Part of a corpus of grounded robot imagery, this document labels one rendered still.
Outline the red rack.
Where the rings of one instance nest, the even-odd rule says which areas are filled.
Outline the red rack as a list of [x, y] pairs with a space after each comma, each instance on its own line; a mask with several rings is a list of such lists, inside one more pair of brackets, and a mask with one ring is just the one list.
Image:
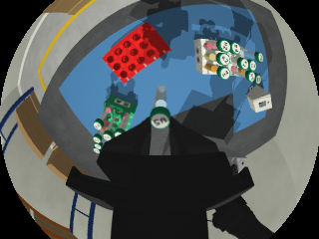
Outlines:
[[126, 83], [169, 51], [170, 47], [159, 33], [145, 22], [122, 39], [102, 59], [121, 81]]

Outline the blue bench mat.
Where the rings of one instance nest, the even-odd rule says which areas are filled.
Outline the blue bench mat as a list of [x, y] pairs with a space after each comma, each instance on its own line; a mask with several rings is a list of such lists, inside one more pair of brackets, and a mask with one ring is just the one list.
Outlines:
[[[164, 39], [171, 51], [150, 63], [123, 84], [102, 59], [116, 44], [143, 23], [148, 22]], [[196, 39], [236, 42], [244, 50], [260, 52], [263, 62], [256, 62], [253, 73], [259, 85], [245, 78], [202, 74], [196, 70]], [[167, 109], [176, 115], [221, 97], [233, 97], [233, 133], [265, 118], [266, 110], [256, 113], [247, 94], [257, 85], [268, 93], [268, 66], [263, 40], [250, 10], [218, 4], [188, 5], [163, 10], [117, 31], [94, 48], [69, 74], [59, 88], [65, 101], [92, 136], [93, 125], [104, 111], [105, 101], [114, 95], [137, 104], [129, 127], [150, 116], [157, 87], [166, 87]]]

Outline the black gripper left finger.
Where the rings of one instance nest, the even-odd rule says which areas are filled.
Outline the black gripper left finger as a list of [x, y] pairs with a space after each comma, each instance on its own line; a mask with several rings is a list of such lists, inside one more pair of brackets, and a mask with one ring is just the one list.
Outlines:
[[152, 125], [150, 117], [140, 124], [106, 141], [101, 151], [150, 155]]

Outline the white test tube rack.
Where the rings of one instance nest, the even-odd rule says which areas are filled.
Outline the white test tube rack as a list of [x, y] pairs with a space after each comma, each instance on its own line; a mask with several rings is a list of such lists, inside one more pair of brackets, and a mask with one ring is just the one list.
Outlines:
[[[200, 73], [202, 74], [209, 74], [209, 75], [216, 75], [215, 73], [207, 70], [204, 66], [205, 64], [209, 64], [209, 63], [212, 63], [212, 64], [216, 64], [218, 66], [222, 66], [222, 65], [219, 65], [217, 62], [215, 61], [211, 61], [211, 60], [206, 60], [204, 58], [204, 54], [205, 53], [212, 53], [212, 54], [218, 54], [220, 51], [216, 51], [216, 50], [205, 50], [203, 48], [203, 44], [204, 43], [209, 43], [209, 42], [217, 42], [215, 40], [208, 40], [208, 39], [196, 39], [196, 40], [193, 40], [194, 41], [194, 50], [195, 50], [195, 65], [196, 65], [196, 70], [199, 71]], [[220, 52], [220, 53], [223, 53], [223, 52]], [[230, 52], [228, 53], [225, 53], [227, 54], [228, 56], [230, 57], [236, 57], [236, 58], [244, 58], [244, 56], [241, 56], [241, 55], [235, 55], [235, 54], [231, 54]], [[238, 76], [240, 77], [239, 75], [237, 74], [234, 74], [231, 72], [231, 67], [234, 66], [234, 67], [237, 67], [235, 65], [232, 65], [232, 64], [229, 64], [226, 66], [226, 68], [229, 69], [230, 71], [230, 75], [231, 76]], [[237, 67], [239, 68], [239, 67]]]

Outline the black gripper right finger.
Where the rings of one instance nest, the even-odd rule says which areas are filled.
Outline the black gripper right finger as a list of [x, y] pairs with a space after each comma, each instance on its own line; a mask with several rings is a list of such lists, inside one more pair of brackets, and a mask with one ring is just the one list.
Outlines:
[[182, 125], [173, 117], [169, 122], [170, 155], [219, 152], [216, 143]]

